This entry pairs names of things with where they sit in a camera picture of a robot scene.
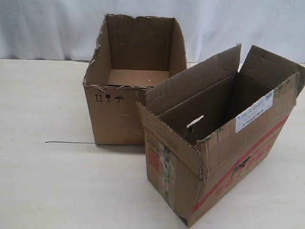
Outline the printed cardboard box with flaps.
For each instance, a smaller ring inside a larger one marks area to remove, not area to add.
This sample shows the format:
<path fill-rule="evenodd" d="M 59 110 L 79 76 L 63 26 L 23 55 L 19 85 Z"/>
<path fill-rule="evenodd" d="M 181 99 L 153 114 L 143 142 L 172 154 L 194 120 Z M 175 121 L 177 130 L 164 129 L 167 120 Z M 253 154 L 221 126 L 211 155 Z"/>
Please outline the printed cardboard box with flaps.
<path fill-rule="evenodd" d="M 192 226 L 269 154 L 305 86 L 303 66 L 236 45 L 149 90 L 136 104 L 146 172 Z"/>

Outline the large open cardboard box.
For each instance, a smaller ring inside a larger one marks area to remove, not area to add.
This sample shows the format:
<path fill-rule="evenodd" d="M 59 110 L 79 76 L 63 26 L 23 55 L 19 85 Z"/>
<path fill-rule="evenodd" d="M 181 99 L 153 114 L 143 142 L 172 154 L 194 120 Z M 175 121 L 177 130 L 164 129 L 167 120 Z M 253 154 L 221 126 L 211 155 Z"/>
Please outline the large open cardboard box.
<path fill-rule="evenodd" d="M 176 18 L 106 14 L 82 85 L 98 145 L 143 145 L 136 103 L 186 69 Z"/>

